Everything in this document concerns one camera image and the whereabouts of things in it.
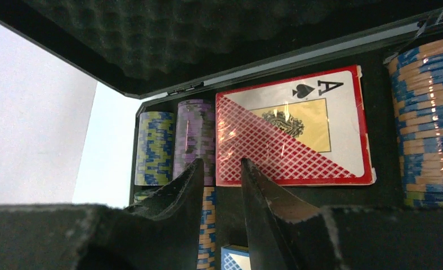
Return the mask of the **green blue chip stack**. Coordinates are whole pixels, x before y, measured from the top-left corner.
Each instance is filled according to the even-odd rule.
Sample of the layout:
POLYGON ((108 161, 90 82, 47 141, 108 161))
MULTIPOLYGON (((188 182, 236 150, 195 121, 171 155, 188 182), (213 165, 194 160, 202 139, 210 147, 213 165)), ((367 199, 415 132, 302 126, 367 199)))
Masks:
POLYGON ((138 118, 135 185, 162 186, 172 179, 174 114, 146 111, 138 118))

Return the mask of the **orange blue chip stack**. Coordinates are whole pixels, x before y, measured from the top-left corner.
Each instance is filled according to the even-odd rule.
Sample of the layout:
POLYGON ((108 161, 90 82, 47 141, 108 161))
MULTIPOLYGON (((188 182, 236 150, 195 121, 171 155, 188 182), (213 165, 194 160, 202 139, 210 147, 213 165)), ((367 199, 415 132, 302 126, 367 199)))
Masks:
POLYGON ((196 269, 214 269, 216 252, 216 188, 205 186, 196 269))

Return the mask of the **black poker set case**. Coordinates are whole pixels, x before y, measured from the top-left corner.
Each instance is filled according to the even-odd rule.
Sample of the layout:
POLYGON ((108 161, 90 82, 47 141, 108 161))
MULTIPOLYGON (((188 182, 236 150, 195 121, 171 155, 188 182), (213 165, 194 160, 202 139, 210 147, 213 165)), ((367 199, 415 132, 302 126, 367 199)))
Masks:
MULTIPOLYGON (((314 51, 428 20, 443 1, 0 1, 0 23, 130 98, 188 97, 346 65, 361 67, 367 186, 284 187, 315 206, 403 208, 386 54, 411 31, 315 56, 314 51)), ((248 244, 242 187, 220 188, 221 238, 248 244)))

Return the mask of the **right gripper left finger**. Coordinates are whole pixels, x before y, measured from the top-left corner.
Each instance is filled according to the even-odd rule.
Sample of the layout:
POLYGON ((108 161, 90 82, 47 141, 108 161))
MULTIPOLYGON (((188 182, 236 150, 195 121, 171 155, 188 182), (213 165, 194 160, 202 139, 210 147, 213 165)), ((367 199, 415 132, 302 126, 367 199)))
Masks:
POLYGON ((0 269, 195 269, 204 163, 137 204, 0 205, 0 269))

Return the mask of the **teal green chip stack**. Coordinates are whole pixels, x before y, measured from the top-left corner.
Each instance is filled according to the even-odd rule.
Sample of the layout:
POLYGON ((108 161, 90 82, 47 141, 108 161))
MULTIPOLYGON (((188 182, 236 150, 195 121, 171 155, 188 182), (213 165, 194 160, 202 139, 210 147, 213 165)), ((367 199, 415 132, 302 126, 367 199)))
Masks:
POLYGON ((142 189, 139 191, 136 191, 133 194, 133 203, 139 203, 140 201, 146 199, 147 197, 149 197, 150 195, 152 195, 153 193, 155 193, 157 191, 157 187, 150 187, 147 189, 142 189))

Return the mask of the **purple chip stack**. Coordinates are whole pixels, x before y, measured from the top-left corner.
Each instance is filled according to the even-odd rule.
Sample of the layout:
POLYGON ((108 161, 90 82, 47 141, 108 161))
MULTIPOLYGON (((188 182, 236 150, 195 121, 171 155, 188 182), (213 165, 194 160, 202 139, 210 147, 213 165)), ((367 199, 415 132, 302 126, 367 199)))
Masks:
POLYGON ((178 103, 173 176, 178 177, 197 158, 204 163, 204 184, 215 184, 216 118, 214 103, 190 99, 178 103))

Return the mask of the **right blue tan chip stack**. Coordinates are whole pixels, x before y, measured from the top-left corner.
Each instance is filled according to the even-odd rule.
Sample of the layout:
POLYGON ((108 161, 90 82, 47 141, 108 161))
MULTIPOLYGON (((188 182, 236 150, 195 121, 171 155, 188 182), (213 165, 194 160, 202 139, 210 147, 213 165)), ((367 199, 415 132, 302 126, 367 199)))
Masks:
POLYGON ((443 206, 443 39, 398 53, 387 69, 404 203, 443 206))

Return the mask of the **blue playing card box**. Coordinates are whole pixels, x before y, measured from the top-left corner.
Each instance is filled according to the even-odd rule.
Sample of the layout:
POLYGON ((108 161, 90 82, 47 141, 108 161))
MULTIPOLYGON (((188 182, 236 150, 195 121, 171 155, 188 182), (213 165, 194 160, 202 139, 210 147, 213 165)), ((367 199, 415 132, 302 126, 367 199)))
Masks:
POLYGON ((221 247, 221 269, 251 270, 249 249, 239 245, 221 247))

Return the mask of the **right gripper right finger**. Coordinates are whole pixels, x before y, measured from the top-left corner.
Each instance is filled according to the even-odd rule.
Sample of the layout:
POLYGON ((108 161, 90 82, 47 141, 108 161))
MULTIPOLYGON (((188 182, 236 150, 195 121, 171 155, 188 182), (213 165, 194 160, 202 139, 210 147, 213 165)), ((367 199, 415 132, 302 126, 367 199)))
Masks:
POLYGON ((241 160, 252 269, 443 269, 443 207, 315 207, 241 160))

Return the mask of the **red playing card box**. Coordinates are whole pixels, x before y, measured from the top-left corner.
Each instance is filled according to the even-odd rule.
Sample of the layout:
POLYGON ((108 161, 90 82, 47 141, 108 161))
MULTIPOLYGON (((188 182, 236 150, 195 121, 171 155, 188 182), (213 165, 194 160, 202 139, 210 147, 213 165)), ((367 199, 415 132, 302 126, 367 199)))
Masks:
POLYGON ((281 186, 367 186, 377 177, 359 65, 216 94, 216 185, 251 160, 281 186))

